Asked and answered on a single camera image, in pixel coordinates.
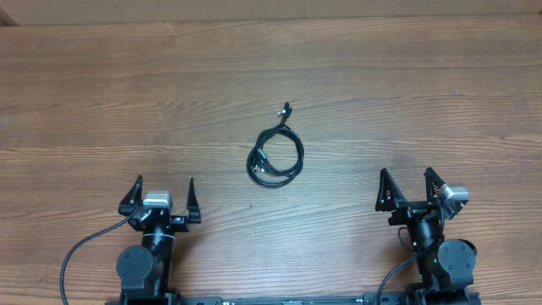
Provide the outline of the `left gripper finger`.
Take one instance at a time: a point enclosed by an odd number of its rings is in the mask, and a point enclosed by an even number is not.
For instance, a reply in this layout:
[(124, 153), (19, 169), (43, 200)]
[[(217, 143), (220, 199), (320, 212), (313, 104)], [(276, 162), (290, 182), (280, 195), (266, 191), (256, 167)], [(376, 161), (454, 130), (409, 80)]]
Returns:
[(202, 222), (202, 215), (198, 201), (196, 199), (196, 192), (194, 187), (194, 179), (191, 177), (189, 181), (189, 190), (187, 194), (186, 209), (188, 211), (188, 222), (190, 224), (200, 224)]
[(121, 215), (130, 215), (134, 212), (136, 206), (141, 203), (143, 186), (143, 176), (138, 175), (134, 185), (119, 202), (118, 213)]

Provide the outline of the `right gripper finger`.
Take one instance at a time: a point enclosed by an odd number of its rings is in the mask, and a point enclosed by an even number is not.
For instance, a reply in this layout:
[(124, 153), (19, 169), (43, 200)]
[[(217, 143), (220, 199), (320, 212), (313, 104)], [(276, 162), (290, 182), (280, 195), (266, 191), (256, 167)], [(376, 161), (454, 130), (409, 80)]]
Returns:
[(426, 197), (428, 201), (433, 201), (438, 196), (439, 189), (445, 184), (433, 168), (428, 167), (424, 171)]
[(375, 203), (375, 210), (379, 212), (391, 212), (404, 208), (407, 200), (395, 183), (387, 168), (380, 170), (379, 192)]

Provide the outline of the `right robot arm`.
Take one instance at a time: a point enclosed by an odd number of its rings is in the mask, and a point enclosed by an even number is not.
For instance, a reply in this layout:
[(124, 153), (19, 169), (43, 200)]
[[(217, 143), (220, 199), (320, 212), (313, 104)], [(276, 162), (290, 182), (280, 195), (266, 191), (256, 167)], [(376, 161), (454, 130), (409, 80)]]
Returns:
[(470, 195), (464, 186), (447, 184), (434, 169), (423, 173), (426, 199), (409, 201), (386, 168), (380, 170), (377, 212), (390, 212), (390, 226), (406, 230), (412, 257), (395, 266), (382, 280), (376, 301), (390, 277), (411, 262), (418, 266), (420, 281), (411, 283), (402, 294), (401, 304), (479, 304), (477, 293), (467, 288), (473, 283), (477, 248), (464, 239), (445, 238), (445, 223), (467, 205)]

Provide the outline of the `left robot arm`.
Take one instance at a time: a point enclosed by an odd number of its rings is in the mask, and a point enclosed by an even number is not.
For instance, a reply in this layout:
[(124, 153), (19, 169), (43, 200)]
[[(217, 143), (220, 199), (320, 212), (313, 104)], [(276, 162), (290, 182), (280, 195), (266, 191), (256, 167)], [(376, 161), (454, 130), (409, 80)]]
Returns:
[(171, 288), (170, 275), (177, 233), (185, 233), (202, 222), (194, 180), (189, 180), (186, 215), (172, 214), (169, 191), (142, 194), (143, 178), (136, 182), (119, 202), (119, 214), (127, 224), (141, 232), (141, 243), (120, 253), (116, 270), (121, 279), (119, 302), (122, 304), (184, 304), (179, 290)]

